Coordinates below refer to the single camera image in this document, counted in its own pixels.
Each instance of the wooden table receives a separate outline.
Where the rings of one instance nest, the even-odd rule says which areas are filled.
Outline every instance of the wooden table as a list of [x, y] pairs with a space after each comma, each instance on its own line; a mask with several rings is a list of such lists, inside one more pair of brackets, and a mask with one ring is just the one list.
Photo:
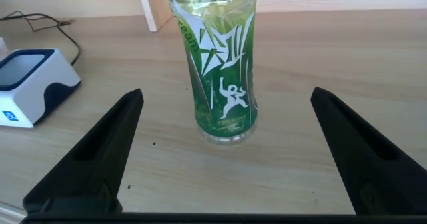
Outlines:
[[[427, 10], [259, 14], [258, 128], [241, 145], [218, 147], [197, 131], [174, 20], [150, 33], [143, 17], [79, 19], [66, 30], [84, 50], [75, 66], [82, 86], [40, 126], [0, 128], [0, 202], [20, 211], [103, 114], [141, 88], [145, 105], [119, 192], [124, 211], [354, 213], [311, 92], [334, 92], [427, 167], [426, 22]], [[31, 33], [24, 21], [2, 22], [0, 36], [10, 49], [75, 54], [56, 30]]]

